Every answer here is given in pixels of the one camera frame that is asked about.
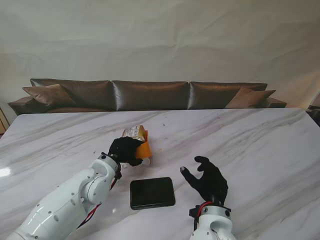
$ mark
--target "black tablet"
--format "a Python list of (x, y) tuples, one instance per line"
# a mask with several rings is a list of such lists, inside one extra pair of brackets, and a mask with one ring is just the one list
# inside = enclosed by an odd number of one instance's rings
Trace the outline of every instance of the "black tablet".
[(133, 210), (168, 207), (175, 203), (170, 177), (134, 180), (130, 183), (130, 207)]

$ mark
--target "black glove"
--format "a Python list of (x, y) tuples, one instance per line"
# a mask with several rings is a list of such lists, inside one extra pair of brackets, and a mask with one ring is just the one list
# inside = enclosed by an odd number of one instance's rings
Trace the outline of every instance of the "black glove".
[(117, 138), (111, 144), (108, 156), (116, 162), (138, 166), (142, 163), (142, 159), (136, 158), (136, 150), (143, 143), (143, 141), (128, 136)]
[(208, 158), (196, 156), (194, 160), (201, 163), (197, 170), (203, 172), (203, 175), (200, 179), (197, 179), (186, 167), (182, 166), (180, 171), (185, 180), (200, 193), (205, 201), (212, 202), (214, 199), (214, 202), (223, 206), (228, 193), (227, 180), (222, 176), (219, 168), (211, 163)]

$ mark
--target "food package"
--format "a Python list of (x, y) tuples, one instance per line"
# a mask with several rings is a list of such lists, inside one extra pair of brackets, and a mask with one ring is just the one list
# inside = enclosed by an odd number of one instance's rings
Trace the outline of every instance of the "food package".
[(148, 142), (148, 131), (145, 130), (144, 126), (137, 125), (130, 128), (126, 128), (122, 133), (122, 137), (131, 137), (133, 139), (137, 139), (143, 142), (136, 149), (135, 157), (137, 159), (142, 159), (143, 165), (149, 165), (152, 152), (150, 150)]

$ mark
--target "marble table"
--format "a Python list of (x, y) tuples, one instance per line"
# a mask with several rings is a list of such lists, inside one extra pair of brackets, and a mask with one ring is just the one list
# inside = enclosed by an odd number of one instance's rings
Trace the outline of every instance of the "marble table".
[[(37, 202), (143, 124), (154, 153), (127, 167), (92, 220), (69, 240), (188, 240), (203, 202), (180, 174), (208, 157), (228, 181), (238, 240), (320, 239), (320, 128), (299, 108), (20, 115), (0, 139), (0, 239)], [(130, 209), (132, 180), (170, 177), (175, 206)]]

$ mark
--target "red wire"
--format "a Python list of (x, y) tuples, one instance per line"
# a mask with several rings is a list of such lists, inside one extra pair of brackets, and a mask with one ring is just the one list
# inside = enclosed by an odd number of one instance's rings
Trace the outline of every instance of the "red wire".
[(205, 203), (202, 203), (202, 205), (199, 207), (197, 217), (200, 217), (201, 210), (202, 210), (205, 206), (208, 206), (208, 205), (210, 205), (210, 204), (212, 204), (212, 201), (206, 201)]

